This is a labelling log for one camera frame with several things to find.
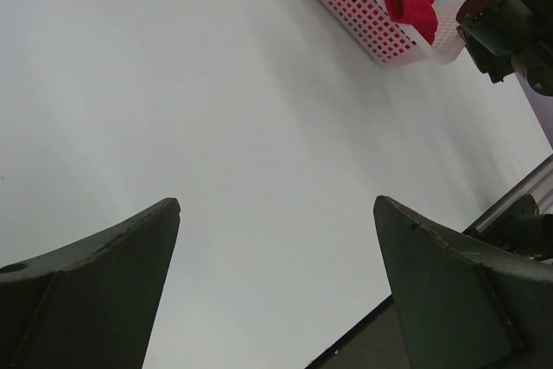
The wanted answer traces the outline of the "white plastic laundry basket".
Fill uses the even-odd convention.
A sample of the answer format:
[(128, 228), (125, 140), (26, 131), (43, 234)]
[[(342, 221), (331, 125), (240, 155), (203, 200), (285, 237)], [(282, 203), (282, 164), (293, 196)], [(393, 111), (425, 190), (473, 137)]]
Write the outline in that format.
[(435, 1), (438, 28), (431, 44), (412, 26), (392, 21), (384, 0), (320, 1), (382, 67), (403, 67), (424, 60), (448, 64), (464, 48), (456, 15), (466, 0)]

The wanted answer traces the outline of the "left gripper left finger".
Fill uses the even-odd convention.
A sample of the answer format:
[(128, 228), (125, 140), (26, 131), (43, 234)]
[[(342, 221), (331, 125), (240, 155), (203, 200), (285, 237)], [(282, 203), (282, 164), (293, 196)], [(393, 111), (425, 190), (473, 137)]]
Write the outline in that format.
[(167, 198), (1, 269), (3, 368), (143, 366), (180, 225)]

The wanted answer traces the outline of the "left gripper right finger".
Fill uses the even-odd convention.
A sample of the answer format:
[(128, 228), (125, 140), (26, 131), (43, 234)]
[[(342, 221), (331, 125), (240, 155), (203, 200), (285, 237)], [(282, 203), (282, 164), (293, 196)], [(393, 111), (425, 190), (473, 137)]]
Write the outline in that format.
[(373, 207), (410, 366), (549, 368), (552, 266), (423, 217)]

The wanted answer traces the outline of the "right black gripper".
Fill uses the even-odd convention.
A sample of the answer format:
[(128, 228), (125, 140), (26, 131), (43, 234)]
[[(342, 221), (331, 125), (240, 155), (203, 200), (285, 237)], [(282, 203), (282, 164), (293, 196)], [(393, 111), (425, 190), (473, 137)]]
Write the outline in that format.
[(533, 91), (552, 95), (552, 0), (466, 0), (456, 21), (492, 83), (517, 73)]

